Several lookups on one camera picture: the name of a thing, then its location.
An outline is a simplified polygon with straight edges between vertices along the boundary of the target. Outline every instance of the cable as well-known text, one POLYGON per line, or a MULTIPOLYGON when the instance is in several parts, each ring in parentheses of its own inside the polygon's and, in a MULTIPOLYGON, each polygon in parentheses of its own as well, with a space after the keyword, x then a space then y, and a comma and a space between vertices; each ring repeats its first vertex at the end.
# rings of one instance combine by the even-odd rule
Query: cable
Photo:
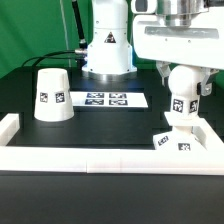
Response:
MULTIPOLYGON (((61 6, 61 16, 62 16, 62 22, 63 22, 63 27, 64 27, 64 34, 65 34, 65 44, 66 44, 66 49, 69 50, 69 41, 68 41, 68 30, 66 26, 66 20, 65 20, 65 10, 64 10, 64 4, 63 0, 60 0, 60 6, 61 6)), ((68 60, 69 67, 71 68, 71 60, 68 60)))
POLYGON ((79 35, 79 47, 80 48, 87 48, 87 42, 85 40, 83 27, 82 27, 82 21, 81 16, 79 12, 79 6, 77 0, 72 0, 72 7, 75 15, 76 25, 78 29, 78 35, 79 35))
POLYGON ((209 7, 220 7, 224 6, 224 0, 208 0, 209 7))
POLYGON ((49 57, 49 56, 55 56, 55 55, 61 55, 61 54, 75 54, 75 51, 74 50, 66 50, 66 51, 57 51, 57 52, 52 52, 52 53, 49 53, 49 54, 46 54, 42 57, 40 57, 38 60, 36 60, 32 67, 35 67, 37 66, 41 61, 43 61, 46 57, 49 57))
MULTIPOLYGON (((132 16, 131 16, 131 24, 133 24, 134 18, 135 18, 135 15, 132 14, 132 16)), ((129 40, 129 43, 133 46, 133 26, 131 26, 131 30, 130 30, 130 40, 129 40)))
POLYGON ((79 59, 83 59, 83 57, 52 57, 52 56, 37 56, 37 57, 33 57, 33 58, 29 58, 26 61, 23 62, 23 64, 21 65, 21 67, 24 67, 28 62, 33 61, 35 59, 74 59, 74 60, 79 60, 79 59))

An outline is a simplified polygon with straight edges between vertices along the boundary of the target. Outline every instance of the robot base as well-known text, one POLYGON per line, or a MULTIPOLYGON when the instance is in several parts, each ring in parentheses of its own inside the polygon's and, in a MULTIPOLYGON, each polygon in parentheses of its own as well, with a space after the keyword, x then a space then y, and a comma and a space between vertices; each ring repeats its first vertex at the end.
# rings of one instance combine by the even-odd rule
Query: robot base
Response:
POLYGON ((82 71, 82 75, 85 78, 91 78, 96 79, 100 81, 114 81, 114 82, 120 82, 127 79, 134 79, 137 77, 137 69, 133 69, 131 72, 123 73, 123 74, 98 74, 94 72, 89 72, 87 70, 82 71))

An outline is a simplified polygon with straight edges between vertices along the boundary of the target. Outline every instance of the white block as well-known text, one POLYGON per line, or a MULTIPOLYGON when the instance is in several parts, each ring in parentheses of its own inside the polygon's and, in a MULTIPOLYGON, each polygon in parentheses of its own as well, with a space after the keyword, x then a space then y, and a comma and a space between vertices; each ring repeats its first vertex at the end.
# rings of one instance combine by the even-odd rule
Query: white block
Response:
POLYGON ((6 146, 19 128, 19 114, 7 114, 0 122, 0 146, 6 146))

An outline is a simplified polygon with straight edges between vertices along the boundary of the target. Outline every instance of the warning label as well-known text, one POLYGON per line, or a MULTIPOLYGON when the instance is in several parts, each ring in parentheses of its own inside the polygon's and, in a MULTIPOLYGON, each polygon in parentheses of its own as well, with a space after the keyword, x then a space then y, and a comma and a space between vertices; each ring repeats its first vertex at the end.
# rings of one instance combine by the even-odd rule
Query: warning label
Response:
POLYGON ((116 43, 112 32, 109 33, 104 43, 116 43))

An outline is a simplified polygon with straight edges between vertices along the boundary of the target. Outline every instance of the black cable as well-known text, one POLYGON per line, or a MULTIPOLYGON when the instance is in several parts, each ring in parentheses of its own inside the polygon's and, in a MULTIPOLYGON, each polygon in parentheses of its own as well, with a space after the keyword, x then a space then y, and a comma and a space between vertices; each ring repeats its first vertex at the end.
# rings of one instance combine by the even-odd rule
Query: black cable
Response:
POLYGON ((79 35, 79 47, 80 48, 87 48, 87 42, 85 40, 84 32, 83 32, 83 27, 82 27, 82 21, 81 21, 81 16, 79 12, 79 6, 77 0, 72 0, 72 7, 75 15, 75 21, 78 29, 78 35, 79 35))
POLYGON ((46 54, 42 57, 40 57, 38 60, 36 60, 32 67, 36 67, 41 61, 43 61, 46 57, 49 57, 49 56, 56 56, 56 55, 61 55, 61 54, 75 54, 75 51, 74 50, 67 50, 67 51, 57 51, 57 52, 52 52, 52 53, 49 53, 49 54, 46 54))
POLYGON ((223 7, 224 0, 208 0, 209 7, 223 7))
POLYGON ((21 65, 21 67, 24 67, 28 62, 33 61, 35 59, 40 59, 40 58, 44 58, 44 59, 74 59, 74 60, 82 60, 83 57, 52 57, 52 56, 39 56, 39 57, 33 57, 33 58, 29 58, 26 61, 23 62, 23 64, 21 65))

